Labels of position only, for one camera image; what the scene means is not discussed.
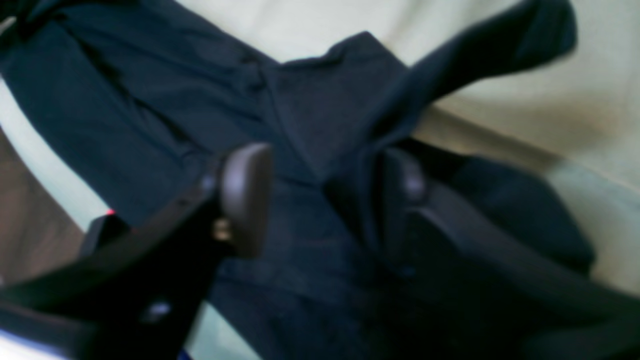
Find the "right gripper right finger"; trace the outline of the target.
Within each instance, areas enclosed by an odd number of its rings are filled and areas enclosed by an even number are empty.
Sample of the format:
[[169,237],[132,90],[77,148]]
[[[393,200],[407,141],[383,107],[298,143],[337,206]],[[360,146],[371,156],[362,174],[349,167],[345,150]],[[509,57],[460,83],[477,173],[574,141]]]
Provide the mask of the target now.
[[637,360],[639,299],[591,281],[594,251],[548,187],[428,148],[381,159],[382,253],[437,360]]

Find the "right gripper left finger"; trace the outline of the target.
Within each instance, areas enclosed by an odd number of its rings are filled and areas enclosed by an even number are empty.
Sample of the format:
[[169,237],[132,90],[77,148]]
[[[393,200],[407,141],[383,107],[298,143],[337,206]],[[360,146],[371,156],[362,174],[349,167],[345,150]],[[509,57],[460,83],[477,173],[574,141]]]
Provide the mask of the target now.
[[3,360],[176,360],[227,258],[265,241],[273,150],[250,143],[146,224],[1,290]]

